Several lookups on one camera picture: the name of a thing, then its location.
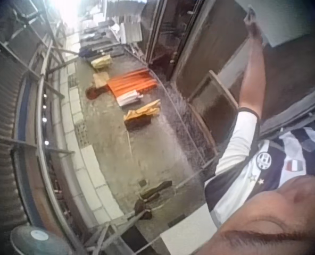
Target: man's arm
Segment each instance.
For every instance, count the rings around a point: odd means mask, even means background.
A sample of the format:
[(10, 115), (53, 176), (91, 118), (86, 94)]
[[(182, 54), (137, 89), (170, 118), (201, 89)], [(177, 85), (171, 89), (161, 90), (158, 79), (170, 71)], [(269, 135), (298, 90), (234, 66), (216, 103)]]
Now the man's arm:
[(239, 107), (249, 108), (261, 118), (266, 86), (262, 37), (253, 9), (248, 10), (245, 24), (249, 34), (250, 53), (239, 96)]

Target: eye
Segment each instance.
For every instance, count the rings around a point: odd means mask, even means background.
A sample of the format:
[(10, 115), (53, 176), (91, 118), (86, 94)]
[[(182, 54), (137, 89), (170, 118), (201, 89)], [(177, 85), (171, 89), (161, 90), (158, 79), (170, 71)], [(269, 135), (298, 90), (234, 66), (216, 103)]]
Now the eye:
[(284, 233), (287, 229), (286, 224), (274, 216), (258, 217), (250, 220), (246, 225), (255, 228), (255, 230), (260, 228), (263, 232), (272, 232), (272, 234)]

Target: black and white striped jersey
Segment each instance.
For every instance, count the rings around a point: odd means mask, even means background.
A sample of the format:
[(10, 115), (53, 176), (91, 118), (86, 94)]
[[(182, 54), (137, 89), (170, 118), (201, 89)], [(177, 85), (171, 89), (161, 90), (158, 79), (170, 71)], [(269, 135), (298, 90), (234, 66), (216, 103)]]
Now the black and white striped jersey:
[(241, 108), (215, 177), (205, 183), (206, 202), (217, 227), (254, 195), (296, 176), (315, 175), (313, 129), (305, 127), (259, 143), (258, 132), (258, 116)]

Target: person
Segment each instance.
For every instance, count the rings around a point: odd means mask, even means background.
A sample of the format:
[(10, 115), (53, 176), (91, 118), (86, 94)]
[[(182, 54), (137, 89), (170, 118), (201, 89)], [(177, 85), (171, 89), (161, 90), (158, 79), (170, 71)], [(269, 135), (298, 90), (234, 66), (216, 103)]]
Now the person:
[(215, 176), (205, 182), (218, 231), (198, 254), (314, 254), (315, 131), (257, 143), (266, 88), (262, 37), (253, 9), (244, 21), (250, 54), (239, 110)]

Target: hand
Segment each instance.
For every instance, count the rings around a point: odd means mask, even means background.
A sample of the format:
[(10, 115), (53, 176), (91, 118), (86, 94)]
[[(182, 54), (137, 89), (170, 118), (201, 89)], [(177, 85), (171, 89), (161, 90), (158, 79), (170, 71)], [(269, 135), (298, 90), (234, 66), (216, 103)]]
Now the hand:
[(262, 40), (261, 31), (257, 25), (255, 11), (251, 6), (248, 7), (247, 16), (244, 19), (248, 35), (250, 38)]

